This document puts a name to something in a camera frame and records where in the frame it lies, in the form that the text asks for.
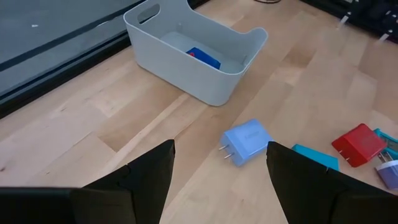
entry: plastic storage basket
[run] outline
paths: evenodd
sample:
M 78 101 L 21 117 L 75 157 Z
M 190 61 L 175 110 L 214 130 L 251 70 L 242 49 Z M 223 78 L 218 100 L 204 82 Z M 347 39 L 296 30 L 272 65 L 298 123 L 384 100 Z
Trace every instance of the plastic storage basket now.
M 263 28 L 236 32 L 193 11 L 187 0 L 147 0 L 124 21 L 138 65 L 213 106 L 228 101 L 267 39 Z M 187 54 L 193 47 L 220 69 Z

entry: cable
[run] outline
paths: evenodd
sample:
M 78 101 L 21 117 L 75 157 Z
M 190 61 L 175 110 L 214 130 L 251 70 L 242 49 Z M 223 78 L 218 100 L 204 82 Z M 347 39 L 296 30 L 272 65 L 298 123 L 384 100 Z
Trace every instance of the cable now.
M 280 0 L 255 0 L 257 2 L 266 3 L 266 4 L 274 4 L 280 2 Z

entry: plug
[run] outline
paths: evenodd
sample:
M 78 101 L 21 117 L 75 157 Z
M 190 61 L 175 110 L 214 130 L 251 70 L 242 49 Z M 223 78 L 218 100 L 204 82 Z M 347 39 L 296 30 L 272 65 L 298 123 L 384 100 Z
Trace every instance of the plug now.
M 219 150 L 225 150 L 237 166 L 245 164 L 263 150 L 267 149 L 268 142 L 273 141 L 268 132 L 256 119 L 251 119 L 239 126 L 224 132 Z

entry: blue object in bin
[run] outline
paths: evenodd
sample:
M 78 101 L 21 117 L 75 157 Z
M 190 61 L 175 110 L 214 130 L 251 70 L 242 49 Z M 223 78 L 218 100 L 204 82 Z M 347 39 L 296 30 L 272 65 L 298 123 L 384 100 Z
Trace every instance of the blue object in bin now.
M 387 143 L 387 147 L 383 151 L 388 152 L 393 160 L 398 160 L 398 139 L 382 132 L 379 128 L 375 129 L 374 132 Z
M 235 126 L 224 132 L 221 137 L 220 149 L 225 149 L 228 156 L 237 166 L 245 164 L 248 160 L 267 149 L 268 142 L 273 141 L 268 132 L 256 119 Z
M 204 53 L 203 51 L 197 49 L 196 47 L 192 48 L 191 50 L 187 51 L 187 54 L 191 55 L 192 57 L 195 57 L 202 62 L 205 62 L 206 64 L 215 67 L 217 69 L 220 69 L 221 63 L 211 57 L 210 55 Z
M 326 155 L 322 152 L 318 152 L 299 144 L 294 145 L 293 150 L 309 159 L 312 159 L 313 161 L 319 162 L 326 167 L 339 171 L 338 159 L 333 156 Z

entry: light wood surface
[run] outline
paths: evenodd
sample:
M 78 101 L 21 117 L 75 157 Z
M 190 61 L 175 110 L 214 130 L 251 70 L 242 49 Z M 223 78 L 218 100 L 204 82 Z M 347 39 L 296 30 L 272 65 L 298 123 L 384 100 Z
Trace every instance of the light wood surface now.
M 287 147 L 336 156 L 341 171 L 384 189 L 373 167 L 352 168 L 331 142 L 359 123 L 398 138 L 398 46 L 298 0 L 211 0 L 198 12 L 269 40 L 231 99 L 208 106 L 141 69 L 132 48 L 0 120 L 0 185 L 85 184 L 176 140 L 162 223 L 286 223 L 261 154 L 243 167 L 217 151 L 223 131 L 257 118 Z

